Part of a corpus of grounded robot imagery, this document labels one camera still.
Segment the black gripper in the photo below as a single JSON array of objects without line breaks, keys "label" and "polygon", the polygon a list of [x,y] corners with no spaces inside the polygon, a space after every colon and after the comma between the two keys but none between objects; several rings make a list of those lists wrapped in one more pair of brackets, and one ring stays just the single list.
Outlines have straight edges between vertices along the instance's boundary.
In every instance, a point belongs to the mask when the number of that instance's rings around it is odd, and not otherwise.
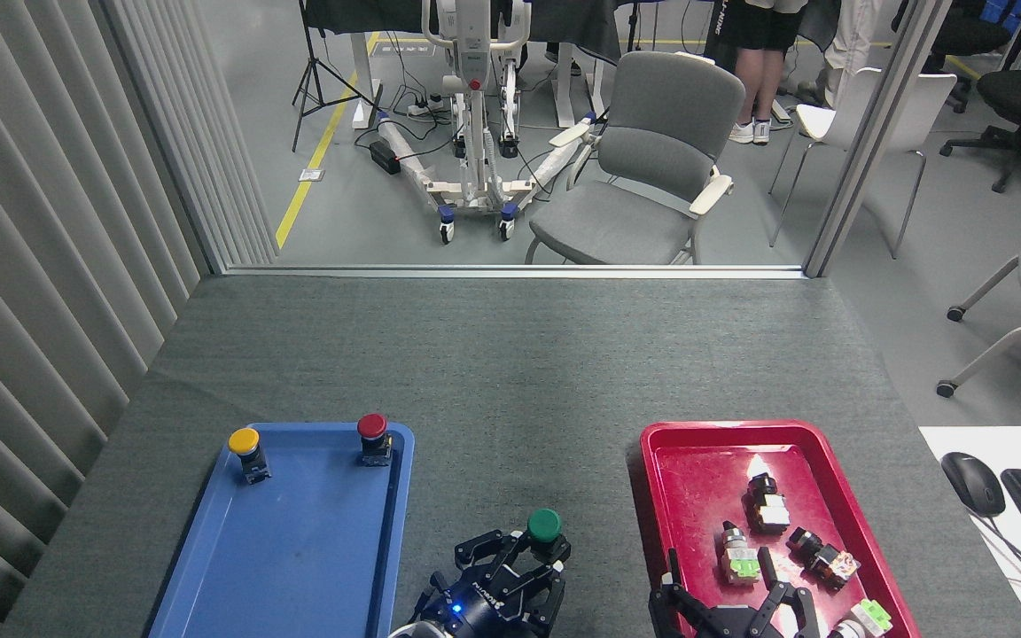
[{"label": "black gripper", "polygon": [[[417,599],[417,620],[441,637],[518,637],[524,631],[550,634],[565,593],[564,561],[568,540],[531,541],[540,563],[532,571],[515,571],[514,562],[528,548],[528,533],[502,530],[479,534],[456,545],[461,580],[449,585],[442,576],[430,578]],[[475,581],[510,581],[510,606],[495,599]]]},{"label": "black gripper", "polygon": [[660,585],[650,591],[650,619],[657,637],[684,637],[678,618],[684,618],[692,626],[694,637],[782,637],[771,620],[783,605],[789,606],[797,620],[794,637],[822,637],[811,591],[778,577],[769,548],[758,549],[758,559],[768,594],[757,610],[757,633],[753,633],[753,607],[706,606],[684,588],[678,554],[676,549],[669,549],[668,571],[661,577]]}]

